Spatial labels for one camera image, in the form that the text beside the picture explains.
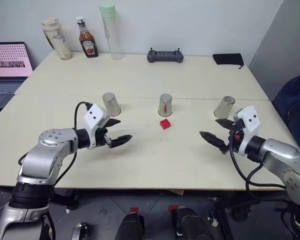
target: ketchup bottle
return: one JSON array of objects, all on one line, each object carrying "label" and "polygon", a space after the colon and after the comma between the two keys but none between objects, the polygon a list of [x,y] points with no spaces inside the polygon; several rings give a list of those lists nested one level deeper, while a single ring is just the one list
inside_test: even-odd
[{"label": "ketchup bottle", "polygon": [[79,40],[85,55],[88,58],[98,57],[98,49],[97,49],[95,38],[88,31],[84,18],[82,16],[77,16],[76,22],[79,25],[79,30],[80,30]]}]

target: game controller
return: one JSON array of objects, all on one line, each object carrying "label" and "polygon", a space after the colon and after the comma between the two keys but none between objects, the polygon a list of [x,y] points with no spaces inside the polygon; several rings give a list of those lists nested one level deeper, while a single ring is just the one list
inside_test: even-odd
[{"label": "game controller", "polygon": [[184,55],[181,53],[180,48],[175,51],[155,51],[150,48],[146,58],[150,63],[154,63],[156,61],[168,61],[168,62],[178,62],[181,63],[184,60]]}]

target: water bottle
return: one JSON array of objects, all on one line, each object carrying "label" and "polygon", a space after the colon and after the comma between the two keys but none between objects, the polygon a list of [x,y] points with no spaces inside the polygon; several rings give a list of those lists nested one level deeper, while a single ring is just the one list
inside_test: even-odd
[{"label": "water bottle", "polygon": [[56,17],[50,17],[41,22],[43,33],[50,46],[58,53],[62,60],[72,58],[70,50],[65,44],[66,37],[61,29],[61,24]]},{"label": "water bottle", "polygon": [[122,59],[124,55],[118,38],[116,7],[114,4],[101,4],[99,5],[99,9],[103,19],[104,34],[108,41],[111,57],[115,60]]}]

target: metal cup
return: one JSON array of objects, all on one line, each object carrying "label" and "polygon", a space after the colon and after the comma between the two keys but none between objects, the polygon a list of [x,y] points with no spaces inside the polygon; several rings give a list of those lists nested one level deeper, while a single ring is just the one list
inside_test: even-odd
[{"label": "metal cup", "polygon": [[162,117],[169,117],[172,114],[172,96],[164,93],[160,96],[158,114]]},{"label": "metal cup", "polygon": [[218,119],[226,119],[229,116],[235,102],[236,100],[232,96],[224,96],[217,108],[214,110],[214,115]]},{"label": "metal cup", "polygon": [[102,96],[107,114],[111,117],[121,113],[121,108],[117,102],[116,96],[112,92],[107,92]]}]

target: laptop screen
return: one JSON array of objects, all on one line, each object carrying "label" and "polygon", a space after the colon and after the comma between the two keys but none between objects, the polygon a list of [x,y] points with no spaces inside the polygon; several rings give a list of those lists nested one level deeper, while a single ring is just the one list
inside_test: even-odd
[{"label": "laptop screen", "polygon": [[24,42],[0,42],[0,78],[26,78],[32,72]]}]

